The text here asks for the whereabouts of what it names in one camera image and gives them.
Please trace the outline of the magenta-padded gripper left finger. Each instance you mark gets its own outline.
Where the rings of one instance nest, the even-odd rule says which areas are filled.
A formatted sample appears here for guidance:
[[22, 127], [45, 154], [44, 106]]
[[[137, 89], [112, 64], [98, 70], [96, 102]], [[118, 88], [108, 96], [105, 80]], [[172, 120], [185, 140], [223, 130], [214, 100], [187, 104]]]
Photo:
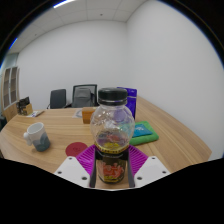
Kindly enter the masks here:
[[95, 146], [88, 147], [76, 157], [68, 156], [54, 174], [81, 187], [94, 188], [96, 184]]

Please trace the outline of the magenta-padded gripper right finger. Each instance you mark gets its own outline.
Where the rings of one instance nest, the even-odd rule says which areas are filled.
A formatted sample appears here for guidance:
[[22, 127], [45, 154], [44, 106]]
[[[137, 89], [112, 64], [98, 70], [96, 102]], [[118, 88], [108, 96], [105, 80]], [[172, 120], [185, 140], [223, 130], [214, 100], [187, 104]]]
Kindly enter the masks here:
[[134, 146], [128, 148], [128, 183], [130, 188], [140, 188], [170, 174], [156, 157], [148, 157]]

